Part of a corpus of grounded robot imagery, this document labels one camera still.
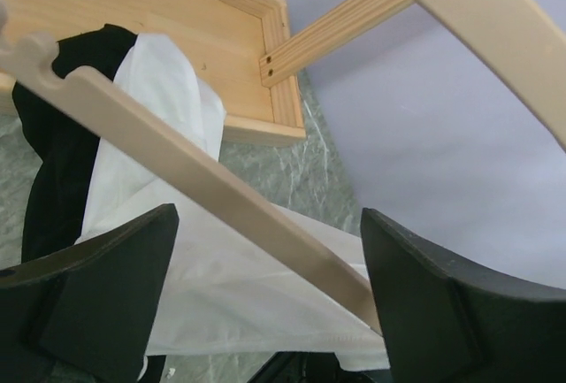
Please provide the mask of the black tank top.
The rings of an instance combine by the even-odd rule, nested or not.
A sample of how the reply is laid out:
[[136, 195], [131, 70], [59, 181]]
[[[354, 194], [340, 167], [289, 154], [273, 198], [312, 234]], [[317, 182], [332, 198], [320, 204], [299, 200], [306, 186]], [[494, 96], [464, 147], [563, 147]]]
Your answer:
[[[99, 138], [22, 85], [12, 98], [23, 134], [42, 161], [27, 203], [24, 264], [84, 242], [80, 232]], [[157, 382], [163, 370], [164, 358], [146, 351], [135, 382]]]

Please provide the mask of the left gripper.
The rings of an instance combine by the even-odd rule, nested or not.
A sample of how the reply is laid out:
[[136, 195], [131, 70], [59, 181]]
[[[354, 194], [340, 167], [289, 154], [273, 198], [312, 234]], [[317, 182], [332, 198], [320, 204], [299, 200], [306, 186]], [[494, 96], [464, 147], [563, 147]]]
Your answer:
[[347, 372], [332, 353], [278, 352], [248, 383], [391, 383], [389, 370]]

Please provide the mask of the white sheer tank top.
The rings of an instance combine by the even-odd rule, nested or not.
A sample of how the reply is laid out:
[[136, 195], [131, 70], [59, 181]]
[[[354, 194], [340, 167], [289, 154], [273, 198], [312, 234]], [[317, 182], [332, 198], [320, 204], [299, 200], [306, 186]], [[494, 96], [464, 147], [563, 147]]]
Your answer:
[[[114, 83], [218, 157], [226, 110], [164, 34], [139, 34]], [[150, 356], [332, 352], [351, 372], [385, 369], [383, 339], [357, 317], [132, 158], [100, 141], [80, 237], [163, 203], [179, 228], [146, 352]]]

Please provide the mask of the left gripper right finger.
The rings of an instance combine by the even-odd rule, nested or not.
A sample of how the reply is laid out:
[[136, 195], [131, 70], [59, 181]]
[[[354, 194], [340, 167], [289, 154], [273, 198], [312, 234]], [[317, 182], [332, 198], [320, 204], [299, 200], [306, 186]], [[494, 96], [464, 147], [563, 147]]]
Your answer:
[[565, 292], [365, 209], [363, 253], [395, 382], [563, 382]]

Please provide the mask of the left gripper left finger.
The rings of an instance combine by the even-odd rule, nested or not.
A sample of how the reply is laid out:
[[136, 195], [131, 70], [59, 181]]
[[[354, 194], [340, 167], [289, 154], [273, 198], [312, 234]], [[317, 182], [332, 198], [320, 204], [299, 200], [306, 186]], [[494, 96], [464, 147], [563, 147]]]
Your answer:
[[1, 380], [43, 382], [55, 362], [135, 382], [179, 225], [162, 204], [106, 234], [1, 271]]

